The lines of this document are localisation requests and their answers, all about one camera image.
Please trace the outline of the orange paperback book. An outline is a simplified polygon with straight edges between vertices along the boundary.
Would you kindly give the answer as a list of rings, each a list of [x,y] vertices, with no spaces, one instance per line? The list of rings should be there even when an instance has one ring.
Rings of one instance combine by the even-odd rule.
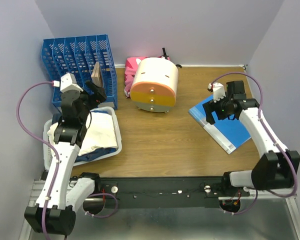
[[[95,63],[95,65],[93,67],[93,70],[91,73],[91,79],[92,79],[92,82],[97,87],[103,87],[103,79],[102,79],[100,64],[98,61]]]

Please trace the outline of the blue document folder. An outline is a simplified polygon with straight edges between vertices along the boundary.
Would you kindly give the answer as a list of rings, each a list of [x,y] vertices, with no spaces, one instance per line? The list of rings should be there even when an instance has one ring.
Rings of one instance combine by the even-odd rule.
[[[220,147],[227,153],[233,153],[237,148],[242,146],[245,142],[251,139],[251,136],[244,125],[237,119],[218,120],[215,112],[212,116],[215,124],[211,125],[206,121],[206,113],[203,104],[213,99],[210,95],[203,101],[199,102],[188,110],[192,118],[220,145]]]

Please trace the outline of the yellow drawer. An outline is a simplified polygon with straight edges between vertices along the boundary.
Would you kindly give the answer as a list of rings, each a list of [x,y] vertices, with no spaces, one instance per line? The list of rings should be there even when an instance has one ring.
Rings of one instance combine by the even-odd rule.
[[[154,93],[131,92],[130,98],[134,102],[168,107],[174,107],[176,104],[176,98],[174,96],[157,95]]]

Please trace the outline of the grey bottom drawer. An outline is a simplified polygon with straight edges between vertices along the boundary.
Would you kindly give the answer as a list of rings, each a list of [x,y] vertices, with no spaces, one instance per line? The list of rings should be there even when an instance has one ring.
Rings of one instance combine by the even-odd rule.
[[[172,106],[165,106],[165,105],[158,105],[158,104],[144,103],[144,102],[137,102],[136,105],[141,110],[154,112],[154,113],[168,113],[173,108]]]

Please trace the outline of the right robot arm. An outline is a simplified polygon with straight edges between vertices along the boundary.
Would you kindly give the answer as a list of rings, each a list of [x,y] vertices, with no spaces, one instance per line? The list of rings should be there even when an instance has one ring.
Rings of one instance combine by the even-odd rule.
[[[213,125],[216,120],[233,116],[250,134],[260,157],[252,170],[225,172],[220,191],[231,196],[241,187],[268,192],[295,188],[300,155],[278,139],[259,102],[247,98],[243,81],[230,81],[226,85],[210,83],[207,89],[212,93],[212,100],[202,105],[206,121]]]

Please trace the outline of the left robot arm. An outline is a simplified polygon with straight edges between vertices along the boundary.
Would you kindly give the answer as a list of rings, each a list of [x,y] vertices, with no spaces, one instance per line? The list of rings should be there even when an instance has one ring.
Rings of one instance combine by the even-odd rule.
[[[53,135],[54,145],[41,140],[52,151],[52,161],[44,186],[34,206],[25,209],[24,217],[36,233],[69,236],[75,226],[76,215],[87,197],[97,197],[101,191],[97,173],[82,173],[72,189],[68,189],[72,168],[87,133],[86,122],[91,110],[103,103],[107,96],[104,88],[86,82],[89,94],[76,83],[50,81],[59,88],[61,117]]]

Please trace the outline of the blue plastic file organizer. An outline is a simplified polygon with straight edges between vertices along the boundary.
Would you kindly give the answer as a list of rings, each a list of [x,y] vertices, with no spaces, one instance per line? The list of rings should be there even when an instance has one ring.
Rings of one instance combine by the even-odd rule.
[[[66,73],[74,74],[77,84],[89,94],[86,85],[92,81],[95,64],[99,64],[106,101],[101,107],[118,109],[117,73],[106,34],[49,38],[41,49],[41,59],[51,81],[59,81]]]

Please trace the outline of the pink camouflage cloth bag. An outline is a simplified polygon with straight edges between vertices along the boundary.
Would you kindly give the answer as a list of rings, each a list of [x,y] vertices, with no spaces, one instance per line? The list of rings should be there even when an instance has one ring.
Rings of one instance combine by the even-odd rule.
[[[127,98],[130,98],[130,91],[133,85],[135,74],[138,69],[139,63],[146,59],[145,57],[129,57],[125,63],[125,72],[124,72],[124,94]],[[167,85],[167,82],[163,81],[164,79],[161,77],[159,79],[160,84]]]

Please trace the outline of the white mini drawer cabinet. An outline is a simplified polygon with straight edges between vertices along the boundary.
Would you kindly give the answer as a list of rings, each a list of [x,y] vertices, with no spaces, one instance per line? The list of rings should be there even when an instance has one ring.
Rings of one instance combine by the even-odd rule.
[[[177,101],[179,71],[177,66],[168,59],[159,57],[148,57],[142,60],[138,64],[133,84],[139,82],[158,83],[160,78],[163,78],[163,82],[167,82],[167,85],[171,87],[172,90],[176,93]]]

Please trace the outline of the white laundry basket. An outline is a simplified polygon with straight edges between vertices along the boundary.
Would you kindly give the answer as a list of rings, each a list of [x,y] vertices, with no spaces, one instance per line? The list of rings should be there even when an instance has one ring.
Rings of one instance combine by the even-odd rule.
[[[112,107],[104,106],[91,110],[86,121],[87,134],[74,166],[79,166],[119,154],[122,137],[116,113]]]

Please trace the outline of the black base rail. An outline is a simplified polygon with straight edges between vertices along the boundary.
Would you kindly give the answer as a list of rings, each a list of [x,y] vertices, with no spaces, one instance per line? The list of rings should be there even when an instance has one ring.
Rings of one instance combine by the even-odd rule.
[[[226,200],[249,194],[222,184],[220,176],[98,177],[95,193],[113,194],[120,209],[218,208]]]

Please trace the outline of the aluminium frame rail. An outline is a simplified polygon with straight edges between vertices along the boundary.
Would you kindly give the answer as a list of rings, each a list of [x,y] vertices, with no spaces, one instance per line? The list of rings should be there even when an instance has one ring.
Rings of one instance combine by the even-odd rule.
[[[30,201],[34,201],[36,202],[38,197],[41,194],[41,191],[43,189],[44,186],[44,181],[43,180],[35,180],[33,185],[32,185],[32,190],[30,193],[30,197],[29,200]],[[114,186],[110,186],[109,184],[106,184],[105,186],[101,187],[101,189],[104,189],[106,193],[110,193],[116,196],[117,199],[119,199],[119,195],[118,194],[123,194],[123,187],[118,188],[117,185]],[[206,197],[212,197],[212,198],[216,198],[218,197],[219,201],[234,201],[239,199],[239,194],[237,193],[231,193],[230,195],[226,195],[226,196],[221,196],[220,193],[212,192],[212,188],[208,189],[209,192],[206,192],[205,190],[203,190],[203,195]],[[246,187],[244,187],[243,190],[240,191],[240,199],[241,200],[253,200],[256,197],[256,190],[253,189],[248,189]],[[141,194],[145,194],[148,195],[150,197],[158,197],[158,196],[172,196],[172,195],[186,195],[187,198],[189,198],[191,195],[195,194],[194,190],[174,190],[174,191],[152,191],[152,192],[135,192],[135,193],[130,193],[130,195],[132,195],[133,198],[136,198],[137,195],[141,195]],[[279,196],[276,196],[274,194],[271,194],[268,191],[265,190],[259,190],[258,191],[258,197],[257,199],[279,199]]]

